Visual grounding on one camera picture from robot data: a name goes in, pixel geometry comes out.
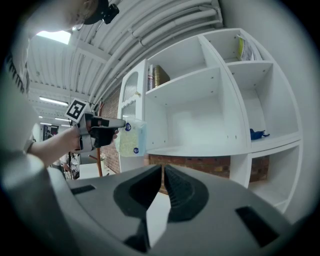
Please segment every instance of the fluorescent light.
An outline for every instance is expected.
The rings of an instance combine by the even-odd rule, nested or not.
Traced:
[[[55,103],[55,104],[59,104],[59,105],[63,105],[63,106],[68,106],[68,103],[60,101],[60,100],[55,100],[55,99],[51,99],[51,98],[45,98],[45,97],[39,97],[40,100],[45,101],[45,102],[51,102],[51,103]]]
[[[58,31],[58,32],[47,32],[47,31],[41,31],[37,36],[49,38],[52,40],[56,40],[58,42],[61,42],[63,44],[69,44],[70,36],[71,34],[66,31]]]
[[[57,118],[57,117],[55,117],[54,119],[55,119],[55,120],[60,120],[60,121],[66,121],[66,122],[69,122],[69,120],[68,120],[68,119],[62,119],[62,118]]]

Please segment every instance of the translucent plastic package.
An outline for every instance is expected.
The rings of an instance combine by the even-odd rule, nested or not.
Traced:
[[[119,128],[115,148],[122,157],[143,157],[146,153],[147,123],[125,117],[125,127]]]

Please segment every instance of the white bookshelf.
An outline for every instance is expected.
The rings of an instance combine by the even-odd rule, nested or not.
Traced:
[[[240,32],[263,60],[238,61]],[[147,91],[151,64],[160,65],[170,81]],[[138,93],[123,101],[133,74]],[[278,64],[242,29],[193,36],[142,61],[123,79],[118,118],[126,107],[125,113],[135,108],[135,118],[147,122],[148,154],[231,156],[230,180],[285,212],[301,169],[299,110]],[[270,136],[251,141],[250,128]],[[267,180],[250,182],[252,159],[261,156],[270,156]],[[120,158],[121,171],[139,165],[143,161]]]

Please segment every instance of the round blue sticker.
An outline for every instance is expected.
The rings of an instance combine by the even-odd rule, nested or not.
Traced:
[[[125,130],[127,131],[127,132],[129,132],[130,130],[131,130],[131,125],[130,125],[130,123],[126,123],[126,125],[125,125]]]

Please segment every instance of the blue toy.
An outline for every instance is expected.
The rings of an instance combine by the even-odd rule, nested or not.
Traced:
[[[265,130],[263,131],[254,131],[253,129],[250,129],[250,135],[251,135],[251,140],[258,140],[263,137],[268,137],[270,134],[265,135]]]

